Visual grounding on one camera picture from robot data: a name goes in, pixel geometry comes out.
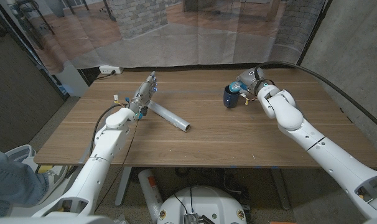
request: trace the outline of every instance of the white cylinder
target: white cylinder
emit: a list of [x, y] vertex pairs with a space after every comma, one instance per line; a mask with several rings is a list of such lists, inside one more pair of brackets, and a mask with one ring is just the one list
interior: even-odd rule
[[157, 223], [163, 201], [154, 174], [152, 174], [151, 170], [146, 169], [139, 173], [139, 181], [146, 199], [147, 208], [150, 211], [151, 220], [153, 223]]
[[188, 131], [191, 128], [189, 122], [183, 120], [181, 117], [177, 116], [176, 114], [170, 112], [169, 110], [153, 101], [150, 101], [148, 107], [150, 108], [150, 110], [154, 111], [159, 116], [163, 117], [165, 120], [169, 121], [184, 132]]

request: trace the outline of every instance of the printed backdrop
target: printed backdrop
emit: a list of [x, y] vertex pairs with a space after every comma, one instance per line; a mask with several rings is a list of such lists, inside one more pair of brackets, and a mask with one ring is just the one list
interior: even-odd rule
[[323, 0], [271, 1], [20, 0], [14, 8], [2, 5], [14, 13], [47, 69], [59, 73], [67, 60], [75, 68], [296, 62]]

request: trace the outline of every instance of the robotic arm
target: robotic arm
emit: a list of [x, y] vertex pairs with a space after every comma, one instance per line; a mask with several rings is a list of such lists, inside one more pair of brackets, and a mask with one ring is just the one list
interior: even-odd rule
[[[136, 90], [129, 108], [121, 108], [106, 118], [106, 125], [95, 136], [96, 147], [71, 188], [32, 217], [83, 217], [93, 214], [111, 161], [125, 145], [129, 125], [137, 120], [142, 110], [147, 109], [157, 91], [154, 75], [155, 72], [152, 72]], [[62, 207], [70, 207], [70, 212], [58, 212]]]
[[296, 108], [288, 91], [281, 91], [272, 81], [265, 80], [260, 68], [238, 76], [230, 85], [230, 91], [234, 90], [257, 95], [267, 116], [277, 119], [280, 131], [302, 146], [338, 182], [367, 219], [377, 218], [377, 171], [317, 131]]

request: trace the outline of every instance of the cardboard tube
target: cardboard tube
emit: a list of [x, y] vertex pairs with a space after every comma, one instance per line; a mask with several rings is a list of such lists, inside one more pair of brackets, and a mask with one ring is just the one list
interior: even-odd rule
[[156, 179], [151, 170], [146, 169], [139, 173], [140, 186], [146, 199], [147, 208], [149, 209], [151, 220], [157, 223], [159, 212], [162, 205], [161, 194], [159, 193]]

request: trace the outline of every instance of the jeans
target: jeans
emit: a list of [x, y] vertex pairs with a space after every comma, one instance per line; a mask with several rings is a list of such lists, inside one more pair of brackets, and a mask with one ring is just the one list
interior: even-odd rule
[[36, 205], [48, 189], [48, 174], [36, 174], [0, 152], [0, 217], [7, 214], [11, 203]]

